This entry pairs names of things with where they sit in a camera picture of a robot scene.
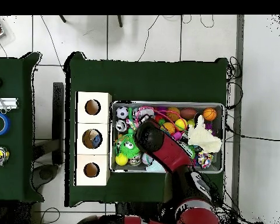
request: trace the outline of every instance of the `pink ball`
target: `pink ball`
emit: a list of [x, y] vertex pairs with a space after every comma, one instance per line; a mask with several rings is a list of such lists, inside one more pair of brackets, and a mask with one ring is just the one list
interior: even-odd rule
[[173, 134], [172, 137], [173, 137], [174, 140], [178, 141], [178, 140], [181, 139], [181, 133], [179, 131], [177, 131]]

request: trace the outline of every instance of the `basketball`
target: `basketball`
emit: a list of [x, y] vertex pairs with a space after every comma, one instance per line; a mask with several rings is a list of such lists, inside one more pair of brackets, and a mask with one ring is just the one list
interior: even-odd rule
[[213, 121], [217, 116], [217, 112], [213, 108], [207, 108], [203, 111], [203, 117], [205, 120]]

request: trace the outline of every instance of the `purple toy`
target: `purple toy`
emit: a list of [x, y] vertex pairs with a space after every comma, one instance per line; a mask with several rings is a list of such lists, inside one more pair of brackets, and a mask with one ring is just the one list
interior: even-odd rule
[[212, 130], [212, 135], [213, 135], [213, 136], [216, 135], [215, 132], [214, 132], [213, 129], [212, 129], [212, 123], [206, 122], [206, 123], [205, 123], [205, 129], [206, 129], [206, 130]]

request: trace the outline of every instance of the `orange ball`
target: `orange ball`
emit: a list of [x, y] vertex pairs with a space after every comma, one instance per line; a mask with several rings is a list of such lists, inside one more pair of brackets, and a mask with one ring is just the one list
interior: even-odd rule
[[213, 121], [217, 117], [217, 112], [215, 109], [209, 107], [203, 111], [203, 117], [205, 120]]
[[178, 120], [180, 117], [180, 110], [177, 108], [177, 107], [169, 107], [167, 109], [168, 111], [173, 111], [177, 114], [174, 114], [174, 113], [166, 113], [167, 117], [169, 117], [173, 122], [175, 122], [176, 120]]
[[175, 126], [170, 122], [164, 123], [160, 129], [168, 131], [170, 135], [173, 135], [175, 133]]

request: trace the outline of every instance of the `stuffed animal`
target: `stuffed animal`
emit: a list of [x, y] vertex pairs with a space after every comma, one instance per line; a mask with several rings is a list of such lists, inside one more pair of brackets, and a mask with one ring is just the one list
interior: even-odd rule
[[203, 116], [200, 115], [195, 129], [189, 125], [188, 144], [200, 146], [204, 153], [216, 153], [220, 151], [222, 141], [205, 129]]

